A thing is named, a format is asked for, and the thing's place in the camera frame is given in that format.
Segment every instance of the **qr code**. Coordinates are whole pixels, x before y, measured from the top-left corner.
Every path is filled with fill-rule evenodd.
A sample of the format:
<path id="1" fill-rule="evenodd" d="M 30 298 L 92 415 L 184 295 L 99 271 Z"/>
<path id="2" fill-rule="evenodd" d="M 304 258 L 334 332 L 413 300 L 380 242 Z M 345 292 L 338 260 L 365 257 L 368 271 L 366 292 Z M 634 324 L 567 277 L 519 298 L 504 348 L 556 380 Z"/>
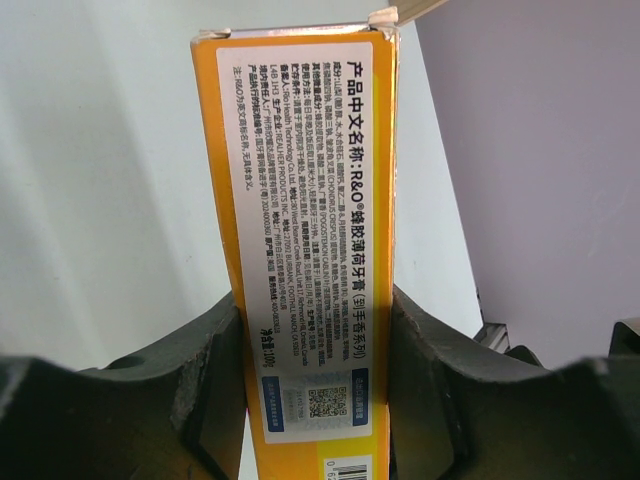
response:
<path id="1" fill-rule="evenodd" d="M 341 417 L 347 414 L 347 387 L 309 390 L 311 418 Z"/>

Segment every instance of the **white wall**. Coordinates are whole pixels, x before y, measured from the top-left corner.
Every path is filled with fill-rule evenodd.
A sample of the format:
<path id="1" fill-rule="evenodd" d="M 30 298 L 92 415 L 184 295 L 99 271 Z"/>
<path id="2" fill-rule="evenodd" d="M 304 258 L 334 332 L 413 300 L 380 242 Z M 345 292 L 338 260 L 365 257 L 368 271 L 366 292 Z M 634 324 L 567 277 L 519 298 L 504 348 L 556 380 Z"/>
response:
<path id="1" fill-rule="evenodd" d="M 455 0 L 418 21 L 483 310 L 548 368 L 640 316 L 639 19 Z"/>
<path id="2" fill-rule="evenodd" d="M 189 40 L 204 27 L 363 20 L 386 4 L 301 3 L 2 2 L 0 351 L 106 365 L 228 291 Z M 475 287 L 413 24 L 403 34 L 396 280 L 473 334 Z"/>

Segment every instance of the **gray wall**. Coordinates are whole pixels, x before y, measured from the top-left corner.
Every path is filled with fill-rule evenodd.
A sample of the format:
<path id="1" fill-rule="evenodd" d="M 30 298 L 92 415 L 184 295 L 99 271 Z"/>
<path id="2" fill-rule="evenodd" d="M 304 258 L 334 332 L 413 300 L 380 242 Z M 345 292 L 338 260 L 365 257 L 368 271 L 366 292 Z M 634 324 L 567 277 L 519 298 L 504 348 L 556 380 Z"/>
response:
<path id="1" fill-rule="evenodd" d="M 418 21 L 487 321 L 547 366 L 640 316 L 640 2 L 450 0 Z"/>

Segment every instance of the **white backdrop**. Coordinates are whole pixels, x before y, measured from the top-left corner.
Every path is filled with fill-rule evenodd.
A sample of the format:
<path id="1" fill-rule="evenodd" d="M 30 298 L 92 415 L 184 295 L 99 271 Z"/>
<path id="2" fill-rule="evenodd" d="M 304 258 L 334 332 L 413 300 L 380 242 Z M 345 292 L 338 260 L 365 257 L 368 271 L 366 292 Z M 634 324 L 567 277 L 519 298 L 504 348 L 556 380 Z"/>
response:
<path id="1" fill-rule="evenodd" d="M 359 21 L 384 6 L 4 0 L 0 352 L 104 366 L 224 295 L 189 40 L 206 27 Z M 401 60 L 396 282 L 472 335 L 475 286 L 413 24 Z"/>

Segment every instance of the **orange box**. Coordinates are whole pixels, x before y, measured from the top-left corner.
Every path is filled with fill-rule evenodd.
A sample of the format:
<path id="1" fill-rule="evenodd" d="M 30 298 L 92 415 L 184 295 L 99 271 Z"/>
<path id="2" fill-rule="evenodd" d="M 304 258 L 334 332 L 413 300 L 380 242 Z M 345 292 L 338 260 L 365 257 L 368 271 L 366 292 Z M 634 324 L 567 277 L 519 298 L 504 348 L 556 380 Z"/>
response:
<path id="1" fill-rule="evenodd" d="M 262 480 L 385 480 L 398 33 L 192 42 Z"/>

